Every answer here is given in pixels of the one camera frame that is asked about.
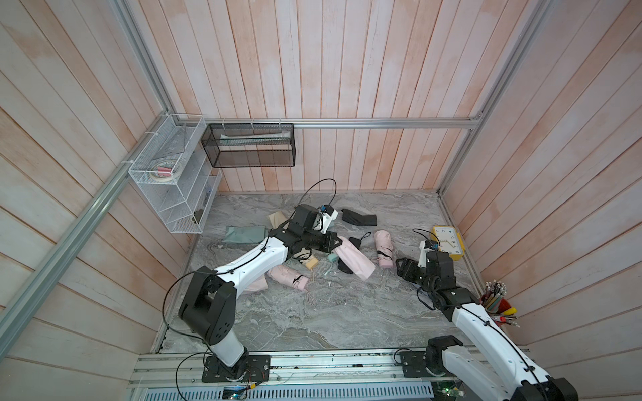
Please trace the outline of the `pink umbrella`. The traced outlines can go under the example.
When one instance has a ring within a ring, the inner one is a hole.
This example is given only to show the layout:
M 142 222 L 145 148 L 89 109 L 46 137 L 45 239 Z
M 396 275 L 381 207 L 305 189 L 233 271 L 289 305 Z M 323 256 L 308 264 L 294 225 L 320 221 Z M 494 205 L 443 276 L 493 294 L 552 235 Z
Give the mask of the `pink umbrella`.
M 306 291 L 309 283 L 309 278 L 306 275 L 284 265 L 272 268 L 267 272 L 267 275 L 274 281 L 301 292 Z
M 385 230 L 375 232 L 374 244 L 376 245 L 379 267 L 393 268 L 395 265 L 395 248 L 391 239 L 391 234 Z

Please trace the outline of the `black sleeve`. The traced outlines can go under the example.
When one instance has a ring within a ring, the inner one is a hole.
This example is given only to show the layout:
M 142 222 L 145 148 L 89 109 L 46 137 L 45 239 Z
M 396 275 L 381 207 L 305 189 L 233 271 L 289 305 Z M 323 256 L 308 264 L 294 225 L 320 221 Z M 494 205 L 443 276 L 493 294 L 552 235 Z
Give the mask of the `black sleeve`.
M 342 220 L 357 227 L 376 227 L 378 225 L 377 215 L 364 215 L 347 208 L 342 210 Z

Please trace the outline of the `mint green sleeve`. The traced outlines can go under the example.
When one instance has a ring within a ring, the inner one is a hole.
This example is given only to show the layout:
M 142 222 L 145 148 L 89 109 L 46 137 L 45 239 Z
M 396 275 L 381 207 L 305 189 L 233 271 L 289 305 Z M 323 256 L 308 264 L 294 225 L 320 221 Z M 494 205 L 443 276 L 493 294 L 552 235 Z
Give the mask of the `mint green sleeve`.
M 265 226 L 235 227 L 228 226 L 222 239 L 224 243 L 231 244 L 259 244 L 267 236 Z

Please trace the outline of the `beige umbrella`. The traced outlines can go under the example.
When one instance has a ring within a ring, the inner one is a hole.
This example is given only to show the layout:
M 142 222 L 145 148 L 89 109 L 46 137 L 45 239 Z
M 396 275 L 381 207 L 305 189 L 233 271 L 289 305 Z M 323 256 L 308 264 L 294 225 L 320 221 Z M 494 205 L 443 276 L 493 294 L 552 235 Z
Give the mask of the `beige umbrella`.
M 317 259 L 317 257 L 315 257 L 314 255 L 302 258 L 300 262 L 310 271 L 313 271 L 314 269 L 316 269 L 317 265 L 319 265 L 319 259 Z

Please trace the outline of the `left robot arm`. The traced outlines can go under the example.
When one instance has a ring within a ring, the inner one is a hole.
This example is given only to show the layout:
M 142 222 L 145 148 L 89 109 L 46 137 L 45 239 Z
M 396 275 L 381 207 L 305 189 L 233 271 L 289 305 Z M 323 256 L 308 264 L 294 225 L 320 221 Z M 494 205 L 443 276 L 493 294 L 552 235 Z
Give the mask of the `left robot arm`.
M 233 332 L 238 296 L 259 277 L 304 249 L 329 253 L 342 244 L 329 230 L 339 212 L 331 205 L 300 204 L 245 255 L 227 265 L 192 273 L 178 317 L 212 350 L 208 369 L 237 378 L 247 366 L 247 348 Z

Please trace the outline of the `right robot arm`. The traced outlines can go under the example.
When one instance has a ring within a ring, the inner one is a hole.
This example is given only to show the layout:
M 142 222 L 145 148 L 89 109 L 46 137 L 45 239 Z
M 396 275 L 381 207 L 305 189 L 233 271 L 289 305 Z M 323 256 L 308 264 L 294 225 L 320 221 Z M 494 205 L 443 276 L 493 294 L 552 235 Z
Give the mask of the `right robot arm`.
M 477 360 L 453 335 L 429 339 L 423 352 L 397 354 L 407 378 L 453 376 L 482 400 L 576 400 L 578 392 L 565 378 L 555 378 L 530 359 L 488 315 L 477 297 L 456 282 L 446 252 L 421 249 L 419 260 L 396 260 L 399 277 L 425 292 L 431 310 L 442 312 L 485 357 Z

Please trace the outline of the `yellow alarm clock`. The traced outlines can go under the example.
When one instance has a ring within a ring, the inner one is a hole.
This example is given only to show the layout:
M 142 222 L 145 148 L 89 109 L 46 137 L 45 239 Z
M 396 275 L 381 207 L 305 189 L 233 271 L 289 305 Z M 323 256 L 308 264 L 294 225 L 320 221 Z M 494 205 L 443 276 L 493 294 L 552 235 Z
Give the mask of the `yellow alarm clock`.
M 466 248 L 456 227 L 434 226 L 432 232 L 438 239 L 441 252 L 448 253 L 453 261 L 463 259 Z

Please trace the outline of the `red pen holder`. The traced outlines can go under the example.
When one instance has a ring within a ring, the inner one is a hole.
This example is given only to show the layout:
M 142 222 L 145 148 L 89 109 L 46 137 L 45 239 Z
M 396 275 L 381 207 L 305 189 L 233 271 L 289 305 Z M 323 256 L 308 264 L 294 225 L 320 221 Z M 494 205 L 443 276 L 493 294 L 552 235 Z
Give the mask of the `red pen holder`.
M 517 309 L 508 302 L 507 295 L 508 288 L 505 283 L 487 282 L 480 304 L 497 325 L 519 327 Z

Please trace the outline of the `black mesh basket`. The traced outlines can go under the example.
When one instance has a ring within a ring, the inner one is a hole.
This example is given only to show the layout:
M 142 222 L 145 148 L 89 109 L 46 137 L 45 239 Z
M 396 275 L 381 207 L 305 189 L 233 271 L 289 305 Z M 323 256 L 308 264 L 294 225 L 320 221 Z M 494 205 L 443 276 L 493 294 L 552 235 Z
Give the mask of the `black mesh basket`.
M 286 123 L 210 123 L 201 145 L 215 169 L 292 168 L 294 126 Z

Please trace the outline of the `tape roll on shelf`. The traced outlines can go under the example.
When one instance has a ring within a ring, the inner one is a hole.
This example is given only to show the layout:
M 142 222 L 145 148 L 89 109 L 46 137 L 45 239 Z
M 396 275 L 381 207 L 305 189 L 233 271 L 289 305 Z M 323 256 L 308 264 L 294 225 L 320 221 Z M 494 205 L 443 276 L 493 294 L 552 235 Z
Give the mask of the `tape roll on shelf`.
M 182 167 L 178 160 L 163 160 L 151 169 L 150 178 L 155 182 L 165 183 L 177 180 L 181 174 Z

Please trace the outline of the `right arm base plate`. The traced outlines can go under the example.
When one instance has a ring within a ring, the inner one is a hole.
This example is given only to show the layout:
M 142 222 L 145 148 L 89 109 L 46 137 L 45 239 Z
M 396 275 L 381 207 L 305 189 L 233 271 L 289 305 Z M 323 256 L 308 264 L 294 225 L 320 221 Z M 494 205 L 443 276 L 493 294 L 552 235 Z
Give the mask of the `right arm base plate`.
M 398 349 L 393 354 L 393 360 L 402 368 L 406 379 L 460 379 L 446 369 L 445 352 L 445 350 L 426 352 Z

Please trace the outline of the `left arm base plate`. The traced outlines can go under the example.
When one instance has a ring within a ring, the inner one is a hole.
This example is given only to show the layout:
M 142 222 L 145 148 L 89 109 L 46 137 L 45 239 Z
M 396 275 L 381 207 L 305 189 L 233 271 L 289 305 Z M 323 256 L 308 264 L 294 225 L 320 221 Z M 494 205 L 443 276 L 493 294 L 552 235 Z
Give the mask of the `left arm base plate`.
M 206 358 L 202 382 L 209 383 L 262 383 L 269 379 L 271 356 L 246 355 L 232 367 L 228 367 L 216 355 Z

